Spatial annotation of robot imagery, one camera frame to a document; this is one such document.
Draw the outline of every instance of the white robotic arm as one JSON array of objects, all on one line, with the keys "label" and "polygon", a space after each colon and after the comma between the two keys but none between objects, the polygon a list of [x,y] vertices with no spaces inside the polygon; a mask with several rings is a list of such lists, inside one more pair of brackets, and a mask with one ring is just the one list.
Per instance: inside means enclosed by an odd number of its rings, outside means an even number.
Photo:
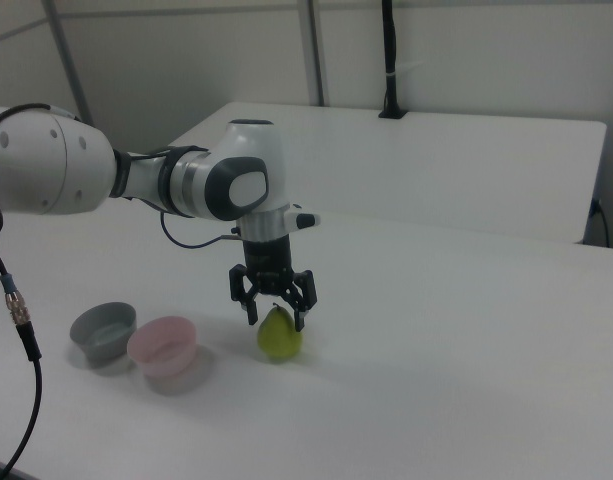
[{"label": "white robotic arm", "polygon": [[[236,221],[246,266],[230,272],[231,298],[252,325],[255,296],[281,296],[293,307],[295,328],[303,328],[317,296],[312,273],[292,270],[288,234],[318,225],[319,217],[290,205],[271,122],[233,120],[212,151],[170,147],[152,155],[113,150],[99,130],[52,111],[0,122],[3,211],[86,212],[109,196],[138,198],[170,214]],[[244,277],[252,284],[248,292]]]}]

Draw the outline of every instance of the table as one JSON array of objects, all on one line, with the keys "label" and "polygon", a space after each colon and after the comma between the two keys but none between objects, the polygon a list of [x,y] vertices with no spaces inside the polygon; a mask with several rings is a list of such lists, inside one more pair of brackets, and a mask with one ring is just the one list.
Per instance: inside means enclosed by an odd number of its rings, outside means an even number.
[{"label": "table", "polygon": [[[229,299],[236,242],[178,249],[126,200],[5,223],[0,251],[44,354],[18,464],[38,478],[613,478],[613,250],[323,212],[291,236],[319,293],[303,352],[273,364]],[[170,227],[187,242],[228,230]],[[140,325],[190,318],[189,371],[155,382],[126,358],[89,368],[70,324],[113,300]],[[1,459],[33,395],[6,317],[0,289]]]},{"label": "table", "polygon": [[575,243],[606,125],[599,122],[230,103],[175,145],[213,147],[236,118],[274,122],[289,192],[317,210]]}]

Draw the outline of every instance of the plastic bowl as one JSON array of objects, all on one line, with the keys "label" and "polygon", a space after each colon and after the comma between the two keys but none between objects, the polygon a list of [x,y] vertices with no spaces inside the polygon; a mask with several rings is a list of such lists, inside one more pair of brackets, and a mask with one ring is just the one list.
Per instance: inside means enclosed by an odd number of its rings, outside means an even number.
[{"label": "plastic bowl", "polygon": [[77,317],[70,327],[70,338],[88,360],[110,360],[126,353],[135,319],[135,309],[127,303],[104,303]]},{"label": "plastic bowl", "polygon": [[144,375],[175,375],[195,358],[195,325],[183,317],[158,318],[137,329],[127,350]]}]

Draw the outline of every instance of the white wall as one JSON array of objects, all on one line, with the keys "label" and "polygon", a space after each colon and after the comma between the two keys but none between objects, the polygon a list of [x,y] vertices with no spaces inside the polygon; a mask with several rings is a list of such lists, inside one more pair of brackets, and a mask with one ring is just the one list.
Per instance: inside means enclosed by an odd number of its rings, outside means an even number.
[{"label": "white wall", "polygon": [[39,1],[0,2],[0,105],[45,102],[77,112]]},{"label": "white wall", "polygon": [[57,8],[95,126],[117,148],[167,144],[233,100],[311,103],[296,0]]},{"label": "white wall", "polygon": [[[331,106],[381,108],[379,3],[320,1]],[[421,62],[398,82],[409,109],[608,124],[598,195],[613,242],[613,4],[396,8],[395,23],[398,63]]]}]

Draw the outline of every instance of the green pear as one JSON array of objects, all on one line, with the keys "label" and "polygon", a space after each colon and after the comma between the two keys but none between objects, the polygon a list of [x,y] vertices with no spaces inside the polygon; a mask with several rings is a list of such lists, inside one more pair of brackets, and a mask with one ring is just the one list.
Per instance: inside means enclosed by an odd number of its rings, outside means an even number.
[{"label": "green pear", "polygon": [[257,331],[257,345],[270,358],[286,359],[299,353],[302,334],[285,308],[276,305],[266,315]]}]

